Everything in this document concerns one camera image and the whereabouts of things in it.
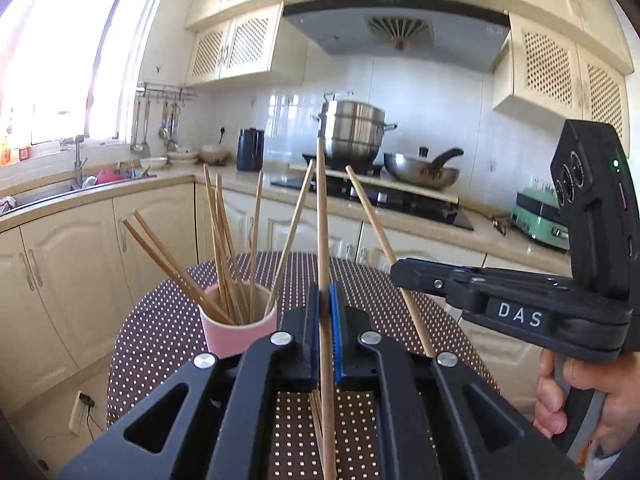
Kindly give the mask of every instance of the wall socket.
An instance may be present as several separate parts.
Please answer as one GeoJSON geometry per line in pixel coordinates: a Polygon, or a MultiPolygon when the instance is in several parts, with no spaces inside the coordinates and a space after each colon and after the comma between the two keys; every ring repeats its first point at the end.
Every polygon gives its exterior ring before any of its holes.
{"type": "Polygon", "coordinates": [[[82,392],[78,390],[76,402],[74,402],[74,408],[73,411],[71,411],[71,419],[69,420],[69,431],[75,436],[80,435],[80,425],[82,424],[82,420],[86,417],[84,410],[87,409],[87,406],[82,402],[82,400],[80,400],[81,393],[82,392]]]}

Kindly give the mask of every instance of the utensil rack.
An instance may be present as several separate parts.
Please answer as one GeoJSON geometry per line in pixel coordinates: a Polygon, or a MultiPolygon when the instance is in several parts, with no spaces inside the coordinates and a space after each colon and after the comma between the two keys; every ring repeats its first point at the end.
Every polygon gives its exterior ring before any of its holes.
{"type": "Polygon", "coordinates": [[[184,106],[185,102],[196,100],[198,94],[181,86],[139,82],[136,86],[136,97],[155,98],[156,104],[166,98],[169,101],[181,102],[184,106]]]}

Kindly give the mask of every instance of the power cord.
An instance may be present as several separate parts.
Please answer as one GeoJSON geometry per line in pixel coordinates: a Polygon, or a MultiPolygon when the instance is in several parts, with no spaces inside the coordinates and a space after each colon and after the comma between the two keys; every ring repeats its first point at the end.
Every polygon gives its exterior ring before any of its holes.
{"type": "Polygon", "coordinates": [[[82,402],[86,407],[86,428],[89,430],[89,435],[91,435],[91,440],[94,440],[94,432],[91,431],[91,426],[89,426],[89,419],[95,424],[95,427],[100,430],[100,433],[104,433],[104,430],[100,427],[100,425],[95,421],[91,414],[91,409],[95,406],[95,401],[88,396],[87,394],[80,393],[80,402],[82,402]]]}

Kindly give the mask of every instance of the polka dot tablecloth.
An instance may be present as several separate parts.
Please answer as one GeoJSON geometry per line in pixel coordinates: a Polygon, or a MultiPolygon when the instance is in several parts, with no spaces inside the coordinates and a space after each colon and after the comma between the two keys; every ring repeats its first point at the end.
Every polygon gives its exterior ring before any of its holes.
{"type": "MultiPolygon", "coordinates": [[[[259,283],[271,286],[279,257],[280,253],[258,254],[259,283]]],[[[238,258],[240,272],[247,279],[248,255],[238,258]]],[[[200,264],[190,273],[203,287],[217,280],[212,262],[200,264]]],[[[309,284],[316,281],[317,273],[314,254],[290,254],[278,300],[279,316],[306,303],[309,284]]],[[[407,350],[423,354],[402,295],[388,274],[336,258],[330,261],[330,273],[332,281],[342,284],[347,303],[365,310],[375,330],[393,337],[407,350]]],[[[416,294],[416,303],[435,351],[457,354],[497,389],[455,320],[426,294],[416,294]]],[[[107,426],[116,423],[182,364],[206,350],[198,307],[173,282],[162,282],[133,309],[116,341],[107,391],[107,426]]],[[[377,478],[373,394],[336,391],[335,407],[338,478],[377,478]]],[[[322,478],[308,395],[278,394],[274,416],[268,478],[322,478]]]]}

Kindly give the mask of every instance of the pink cup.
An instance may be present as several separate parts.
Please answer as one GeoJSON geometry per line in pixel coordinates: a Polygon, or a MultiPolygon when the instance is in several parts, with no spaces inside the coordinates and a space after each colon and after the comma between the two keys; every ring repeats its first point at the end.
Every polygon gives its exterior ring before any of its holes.
{"type": "MultiPolygon", "coordinates": [[[[236,294],[239,295],[239,284],[235,283],[234,285],[236,286],[236,294]]],[[[242,286],[245,287],[246,296],[249,298],[249,284],[247,282],[243,282],[242,286]]],[[[211,285],[206,290],[206,293],[217,304],[220,304],[220,291],[217,283],[215,285],[211,285]]],[[[255,285],[254,305],[255,311],[259,313],[259,320],[247,325],[226,325],[218,323],[207,315],[202,306],[199,306],[200,320],[202,322],[202,329],[204,330],[204,337],[207,341],[207,349],[209,349],[209,352],[217,355],[221,359],[241,354],[245,352],[256,340],[276,332],[276,323],[278,319],[276,309],[272,308],[268,316],[264,319],[262,318],[262,314],[264,313],[264,309],[269,299],[269,294],[270,291],[268,288],[261,285],[255,285]]]]}

